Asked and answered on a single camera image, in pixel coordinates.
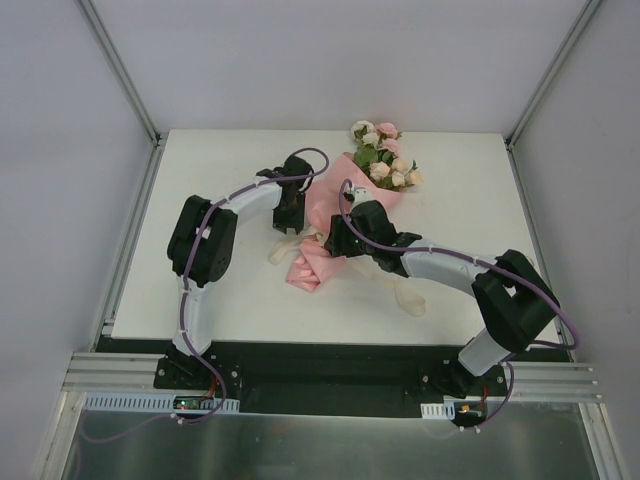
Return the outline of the pink wrapping paper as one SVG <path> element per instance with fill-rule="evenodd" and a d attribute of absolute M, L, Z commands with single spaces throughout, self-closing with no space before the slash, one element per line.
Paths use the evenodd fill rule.
<path fill-rule="evenodd" d="M 322 179 L 311 185 L 305 204 L 310 231 L 299 242 L 299 254 L 286 276 L 288 284 L 312 293 L 336 276 L 346 263 L 344 256 L 335 256 L 325 248 L 330 236 L 351 233 L 344 225 L 349 204 L 341 190 L 343 182 L 349 180 L 354 187 L 365 188 L 374 200 L 390 209 L 399 202 L 400 191 L 405 187 L 403 179 L 393 180 L 394 175 L 403 176 L 404 171 L 378 161 L 360 168 L 349 154 L 343 154 Z"/>

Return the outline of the artificial rose bouquet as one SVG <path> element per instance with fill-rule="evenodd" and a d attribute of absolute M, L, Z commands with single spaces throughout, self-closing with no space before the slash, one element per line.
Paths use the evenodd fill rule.
<path fill-rule="evenodd" d="M 351 159 L 376 187 L 400 192 L 423 184 L 416 161 L 401 155 L 402 136 L 389 122 L 359 120 L 351 126 L 350 137 L 356 145 Z"/>

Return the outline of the cream ribbon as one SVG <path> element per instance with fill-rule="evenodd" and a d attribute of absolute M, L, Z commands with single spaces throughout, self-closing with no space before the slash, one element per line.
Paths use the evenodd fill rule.
<path fill-rule="evenodd" d="M 309 227 L 300 235 L 287 236 L 285 240 L 278 242 L 269 253 L 268 261 L 272 265 L 278 265 L 286 255 L 295 252 L 296 258 L 289 267 L 285 281 L 309 293 L 314 293 L 343 267 L 348 266 L 364 278 L 391 290 L 396 305 L 409 316 L 418 318 L 426 313 L 426 300 L 406 280 L 380 272 L 364 260 L 332 258 L 323 247 L 322 240 L 327 238 L 326 234 Z"/>

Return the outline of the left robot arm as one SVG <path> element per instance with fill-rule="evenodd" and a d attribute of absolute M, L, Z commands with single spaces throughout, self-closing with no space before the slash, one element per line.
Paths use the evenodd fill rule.
<path fill-rule="evenodd" d="M 236 230 L 271 212 L 275 230 L 302 232 L 305 195 L 315 175 L 296 151 L 282 165 L 257 172 L 252 184 L 221 200 L 192 195 L 185 201 L 167 247 L 180 295 L 176 332 L 162 367 L 168 379 L 199 389 L 217 378 L 202 358 L 212 344 L 212 320 L 203 301 L 230 266 Z"/>

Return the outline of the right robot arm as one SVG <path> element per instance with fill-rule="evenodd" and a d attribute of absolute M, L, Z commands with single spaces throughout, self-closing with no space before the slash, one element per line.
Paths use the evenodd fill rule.
<path fill-rule="evenodd" d="M 491 368 L 524 352 L 559 315 L 556 297 L 521 252 L 482 258 L 431 244 L 397 231 L 375 200 L 333 215 L 324 248 L 332 257 L 369 256 L 387 273 L 433 281 L 476 300 L 483 330 L 429 374 L 444 395 L 463 399 L 476 392 Z"/>

